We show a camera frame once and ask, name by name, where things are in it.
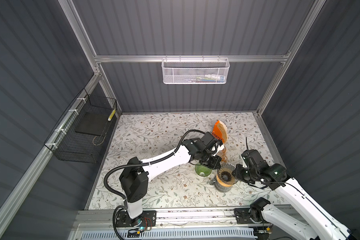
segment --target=wire basket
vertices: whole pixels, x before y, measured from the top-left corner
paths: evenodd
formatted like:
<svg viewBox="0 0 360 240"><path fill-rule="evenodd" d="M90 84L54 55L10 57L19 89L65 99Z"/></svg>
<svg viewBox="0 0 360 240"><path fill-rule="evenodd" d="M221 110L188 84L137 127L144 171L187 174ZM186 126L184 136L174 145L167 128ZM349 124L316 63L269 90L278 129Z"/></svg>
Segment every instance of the wire basket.
<svg viewBox="0 0 360 240"><path fill-rule="evenodd" d="M227 58L205 61L163 58L161 66L165 84L224 84L230 64Z"/></svg>
<svg viewBox="0 0 360 240"><path fill-rule="evenodd" d="M116 117L109 117L116 110L116 99L105 98L95 95L86 95L75 110L70 110L71 115L60 129L51 132L50 136L58 131L53 142L45 142L44 145L59 159L63 161L96 163L100 149L107 134L110 134L110 126L116 121ZM104 115L105 123L99 136L76 132L86 113Z"/></svg>

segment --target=floral pattern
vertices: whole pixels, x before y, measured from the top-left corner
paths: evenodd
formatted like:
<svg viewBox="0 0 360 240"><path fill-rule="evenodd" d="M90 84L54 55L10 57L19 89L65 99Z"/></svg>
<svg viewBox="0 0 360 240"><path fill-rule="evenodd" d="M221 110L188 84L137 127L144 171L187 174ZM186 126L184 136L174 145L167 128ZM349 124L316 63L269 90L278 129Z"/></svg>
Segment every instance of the floral pattern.
<svg viewBox="0 0 360 240"><path fill-rule="evenodd" d="M106 173L126 164L132 157L147 159L176 147L180 137L189 129L212 131L216 121L228 127L229 139L225 144L228 162L242 163L240 154L248 147L257 149L269 164L273 159L252 113L194 113L194 114L136 114L122 115L115 130L101 176L91 199L89 209L113 209L122 204L122 199L106 190L103 179ZM190 133L187 138L199 136ZM109 177L109 185L121 191L119 175ZM233 185L227 193L215 189L209 181L216 170L207 177L196 174L195 166L183 164L156 177L148 184L143 198L143 208L172 207L220 207L249 205L259 197L274 204L288 204L269 188L261 190L243 182Z"/></svg>

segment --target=gray wall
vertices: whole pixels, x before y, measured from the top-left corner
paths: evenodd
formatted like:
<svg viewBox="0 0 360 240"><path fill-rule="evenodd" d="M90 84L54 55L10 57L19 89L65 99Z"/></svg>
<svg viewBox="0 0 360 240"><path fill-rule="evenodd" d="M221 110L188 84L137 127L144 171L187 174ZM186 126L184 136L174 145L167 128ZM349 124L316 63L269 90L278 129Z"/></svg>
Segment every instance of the gray wall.
<svg viewBox="0 0 360 240"><path fill-rule="evenodd" d="M327 1L263 114L289 173L360 229L360 1Z"/></svg>
<svg viewBox="0 0 360 240"><path fill-rule="evenodd" d="M0 1L0 207L92 75L57 1ZM96 167L52 159L11 223L12 235L3 238L30 239L21 233L25 225L63 235L60 229L70 227L67 216L87 200L84 184ZM65 194L66 212L41 204Z"/></svg>
<svg viewBox="0 0 360 240"><path fill-rule="evenodd" d="M312 0L74 4L98 55L280 55ZM255 110L277 66L231 63L226 84L168 86L159 63L103 63L123 112Z"/></svg>
<svg viewBox="0 0 360 240"><path fill-rule="evenodd" d="M164 84L160 63L102 63L123 112L256 110L280 63L231 63L226 84Z"/></svg>

